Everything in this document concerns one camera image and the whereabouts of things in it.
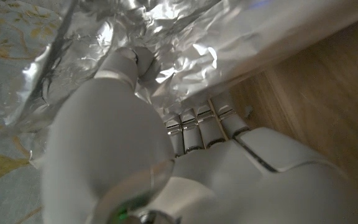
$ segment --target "crumpled aluminum foil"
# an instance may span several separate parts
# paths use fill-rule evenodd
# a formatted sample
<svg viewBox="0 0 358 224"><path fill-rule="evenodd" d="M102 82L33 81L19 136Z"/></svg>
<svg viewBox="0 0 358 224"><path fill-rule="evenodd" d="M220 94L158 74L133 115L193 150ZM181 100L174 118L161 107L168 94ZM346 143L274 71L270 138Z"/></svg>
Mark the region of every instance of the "crumpled aluminum foil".
<svg viewBox="0 0 358 224"><path fill-rule="evenodd" d="M358 1L74 0L62 14L55 42L13 82L8 134L50 125L109 50L124 46L155 53L136 95L167 120L358 21Z"/></svg>

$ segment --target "white robot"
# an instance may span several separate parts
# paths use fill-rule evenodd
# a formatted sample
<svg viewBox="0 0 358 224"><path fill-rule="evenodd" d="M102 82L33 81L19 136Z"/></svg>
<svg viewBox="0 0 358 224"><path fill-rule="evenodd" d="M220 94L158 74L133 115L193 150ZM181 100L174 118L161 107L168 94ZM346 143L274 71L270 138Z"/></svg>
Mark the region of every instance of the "white robot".
<svg viewBox="0 0 358 224"><path fill-rule="evenodd" d="M250 130L225 94L211 98L215 113L206 102L164 125L133 94L152 60L142 48L110 53L62 106L42 169L46 224L358 223L336 166Z"/></svg>

